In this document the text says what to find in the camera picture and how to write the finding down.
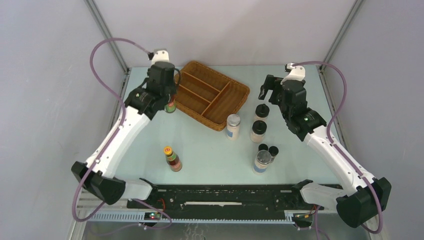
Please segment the red sauce bottle yellow cap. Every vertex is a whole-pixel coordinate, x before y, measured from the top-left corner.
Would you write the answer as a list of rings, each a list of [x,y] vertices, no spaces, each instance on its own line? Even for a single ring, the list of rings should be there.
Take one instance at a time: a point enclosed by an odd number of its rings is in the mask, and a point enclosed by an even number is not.
[[[165,110],[166,113],[171,114],[171,113],[175,112],[175,110],[177,109],[176,103],[175,103],[175,97],[176,96],[173,95],[170,99],[170,102],[165,106],[164,110]]]

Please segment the clear-lid white spice jar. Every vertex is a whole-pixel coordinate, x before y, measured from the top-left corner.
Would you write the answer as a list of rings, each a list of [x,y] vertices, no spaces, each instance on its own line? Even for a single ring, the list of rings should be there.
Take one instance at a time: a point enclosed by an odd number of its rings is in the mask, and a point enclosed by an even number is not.
[[[226,119],[226,136],[229,140],[235,141],[240,132],[241,118],[237,114],[230,114]]]

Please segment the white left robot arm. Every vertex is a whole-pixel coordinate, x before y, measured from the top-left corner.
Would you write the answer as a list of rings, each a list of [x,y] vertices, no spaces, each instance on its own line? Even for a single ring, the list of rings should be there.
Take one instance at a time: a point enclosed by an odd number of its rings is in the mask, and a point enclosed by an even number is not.
[[[71,171],[82,187],[108,205],[118,200],[138,199],[145,208],[153,208],[158,194],[146,180],[122,180],[116,177],[118,166],[136,136],[163,111],[177,93],[176,67],[157,61],[147,69],[142,85],[127,96],[117,122],[99,148],[85,161],[75,162]]]

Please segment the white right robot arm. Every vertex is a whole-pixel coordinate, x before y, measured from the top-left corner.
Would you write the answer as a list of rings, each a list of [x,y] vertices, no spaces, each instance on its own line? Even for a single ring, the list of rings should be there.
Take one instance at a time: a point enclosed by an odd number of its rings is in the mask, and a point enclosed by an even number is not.
[[[272,92],[268,101],[279,107],[289,131],[323,159],[341,188],[304,180],[295,186],[291,204],[297,209],[314,204],[336,210],[349,227],[364,226],[386,209],[392,185],[385,177],[377,179],[337,141],[321,115],[308,107],[304,85],[305,80],[268,74],[258,99],[264,100],[268,91]]]

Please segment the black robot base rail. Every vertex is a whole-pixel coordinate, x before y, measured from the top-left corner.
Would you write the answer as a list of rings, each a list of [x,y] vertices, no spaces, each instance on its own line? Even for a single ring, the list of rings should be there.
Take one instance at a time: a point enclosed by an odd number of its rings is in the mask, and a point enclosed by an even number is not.
[[[284,221],[289,211],[313,209],[292,184],[158,184],[145,203],[189,221]]]

